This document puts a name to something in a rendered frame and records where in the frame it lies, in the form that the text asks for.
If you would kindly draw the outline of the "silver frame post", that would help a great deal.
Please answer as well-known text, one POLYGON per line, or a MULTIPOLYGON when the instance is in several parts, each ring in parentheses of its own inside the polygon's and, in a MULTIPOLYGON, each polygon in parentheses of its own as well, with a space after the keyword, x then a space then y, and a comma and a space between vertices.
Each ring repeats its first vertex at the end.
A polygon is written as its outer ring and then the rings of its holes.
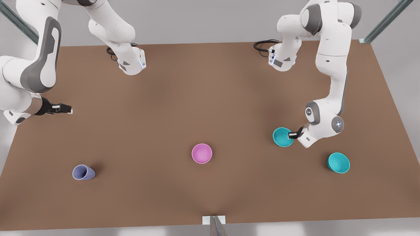
POLYGON ((203 216, 202 224, 210 226, 210 236, 228 236, 224 225, 226 224, 226 216, 203 216))
POLYGON ((18 16, 3 0, 0 0, 0 12, 22 33, 24 33, 34 44, 38 44, 39 36, 20 16, 18 16))
POLYGON ((392 10, 365 37, 358 39, 360 44, 371 44, 414 0, 400 0, 392 10))

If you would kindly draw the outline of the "lavender purple cup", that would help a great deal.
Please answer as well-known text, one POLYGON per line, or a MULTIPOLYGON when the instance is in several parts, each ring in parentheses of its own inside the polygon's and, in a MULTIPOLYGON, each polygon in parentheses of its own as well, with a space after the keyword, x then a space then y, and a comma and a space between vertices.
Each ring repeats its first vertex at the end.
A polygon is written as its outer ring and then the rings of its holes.
POLYGON ((72 176, 76 180, 91 180, 95 175, 95 171, 86 165, 78 165, 72 171, 72 176))

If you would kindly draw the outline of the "teal blue bowl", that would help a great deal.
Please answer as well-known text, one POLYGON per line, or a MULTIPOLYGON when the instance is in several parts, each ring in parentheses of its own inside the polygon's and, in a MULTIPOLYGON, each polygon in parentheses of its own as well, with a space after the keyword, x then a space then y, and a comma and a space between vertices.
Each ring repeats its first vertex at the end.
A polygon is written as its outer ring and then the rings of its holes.
POLYGON ((350 169, 350 161, 346 155, 335 152, 327 159, 328 168, 335 173, 346 173, 350 169))
POLYGON ((293 139, 289 138, 290 132, 291 131, 289 129, 284 127, 277 128, 272 134, 274 143, 280 147, 288 147, 292 145, 293 139))

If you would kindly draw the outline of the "pink bowl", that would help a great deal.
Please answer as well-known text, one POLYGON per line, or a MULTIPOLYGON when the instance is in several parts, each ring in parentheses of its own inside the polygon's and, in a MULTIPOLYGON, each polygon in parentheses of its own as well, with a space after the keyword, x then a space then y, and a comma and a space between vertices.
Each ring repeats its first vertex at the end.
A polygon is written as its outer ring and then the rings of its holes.
POLYGON ((209 145, 201 143, 197 144, 192 149, 192 158, 196 163, 204 164, 211 160, 212 149, 209 145))

